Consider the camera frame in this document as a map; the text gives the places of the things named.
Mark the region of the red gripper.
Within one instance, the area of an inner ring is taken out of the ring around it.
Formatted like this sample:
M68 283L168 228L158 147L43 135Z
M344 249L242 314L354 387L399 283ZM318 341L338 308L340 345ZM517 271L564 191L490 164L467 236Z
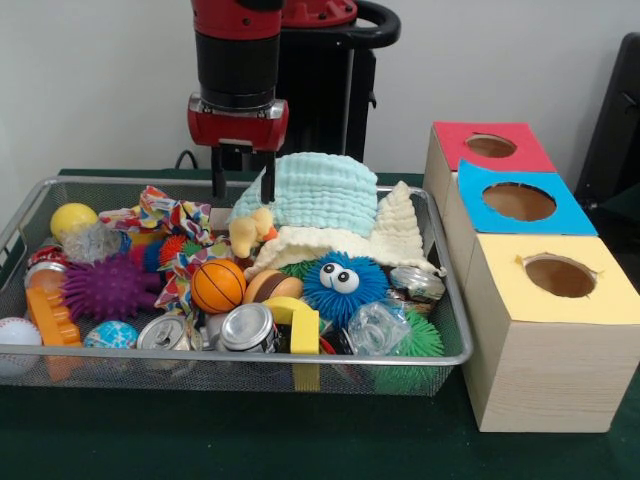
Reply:
M222 162L222 144L251 147L261 152L264 174L261 179L261 202L275 198L276 153L284 144L289 119L285 100L276 99L265 109L224 111L206 104L192 93L187 108L187 124L193 142L211 148L212 195L226 196L226 179Z

